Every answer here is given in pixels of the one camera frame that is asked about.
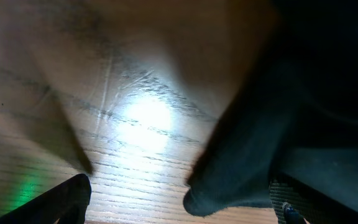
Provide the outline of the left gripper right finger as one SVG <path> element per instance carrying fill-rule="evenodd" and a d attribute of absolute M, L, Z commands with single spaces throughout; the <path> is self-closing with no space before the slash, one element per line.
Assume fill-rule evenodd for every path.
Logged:
<path fill-rule="evenodd" d="M 358 149 L 281 153 L 272 168 L 270 198 L 279 218 L 287 203 L 310 223 L 358 223 Z"/>

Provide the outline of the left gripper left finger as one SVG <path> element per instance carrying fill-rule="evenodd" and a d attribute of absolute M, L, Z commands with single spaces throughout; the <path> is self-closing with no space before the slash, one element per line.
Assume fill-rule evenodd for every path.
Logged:
<path fill-rule="evenodd" d="M 0 224 L 84 224 L 91 198 L 86 174 L 77 174 L 0 217 Z"/>

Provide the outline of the black athletic pants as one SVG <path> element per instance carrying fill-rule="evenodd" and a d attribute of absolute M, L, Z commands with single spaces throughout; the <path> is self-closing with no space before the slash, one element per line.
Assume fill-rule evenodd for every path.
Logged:
<path fill-rule="evenodd" d="M 188 179 L 191 215 L 274 209 L 272 168 L 289 149 L 358 149 L 358 1 L 273 5 L 282 24 Z"/>

